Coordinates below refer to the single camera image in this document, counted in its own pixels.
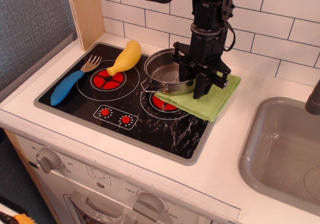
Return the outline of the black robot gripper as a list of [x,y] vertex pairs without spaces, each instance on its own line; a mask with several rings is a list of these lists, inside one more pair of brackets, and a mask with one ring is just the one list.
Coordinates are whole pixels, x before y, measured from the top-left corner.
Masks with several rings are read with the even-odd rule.
[[227,87],[230,68],[222,61],[227,31],[208,36],[193,33],[190,44],[175,42],[173,61],[179,64],[179,81],[195,81],[193,99],[207,95],[212,84]]

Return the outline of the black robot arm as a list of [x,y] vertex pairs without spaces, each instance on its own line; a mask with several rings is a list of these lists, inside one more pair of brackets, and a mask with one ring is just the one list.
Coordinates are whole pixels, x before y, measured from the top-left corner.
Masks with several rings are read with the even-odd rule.
[[233,0],[192,0],[194,15],[190,44],[174,43],[173,61],[179,64],[180,81],[195,80],[193,98],[208,94],[213,85],[228,85],[230,68],[222,61],[227,32],[233,31],[228,19],[233,16]]

